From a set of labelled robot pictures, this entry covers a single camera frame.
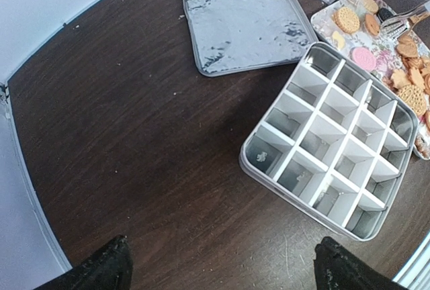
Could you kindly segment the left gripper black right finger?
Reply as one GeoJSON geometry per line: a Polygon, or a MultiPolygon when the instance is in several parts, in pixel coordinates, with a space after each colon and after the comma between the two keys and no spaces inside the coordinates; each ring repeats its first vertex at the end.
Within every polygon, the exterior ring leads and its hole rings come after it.
{"type": "Polygon", "coordinates": [[[330,236],[316,245],[315,254],[314,275],[318,290],[404,288],[373,270],[330,236]]]}

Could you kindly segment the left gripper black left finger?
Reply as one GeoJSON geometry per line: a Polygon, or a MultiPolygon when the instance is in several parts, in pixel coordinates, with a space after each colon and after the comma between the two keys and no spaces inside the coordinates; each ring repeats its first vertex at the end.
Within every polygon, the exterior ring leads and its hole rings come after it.
{"type": "Polygon", "coordinates": [[[39,289],[129,289],[133,261],[127,237],[118,235],[80,265],[39,289]]]}

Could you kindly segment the silver serving tongs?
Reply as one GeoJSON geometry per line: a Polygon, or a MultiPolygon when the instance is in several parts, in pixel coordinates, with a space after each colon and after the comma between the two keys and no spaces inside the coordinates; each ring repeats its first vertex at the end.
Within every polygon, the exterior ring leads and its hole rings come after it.
{"type": "Polygon", "coordinates": [[[391,40],[397,40],[409,33],[419,22],[429,17],[429,0],[419,4],[406,13],[393,15],[380,26],[380,34],[391,40]]]}

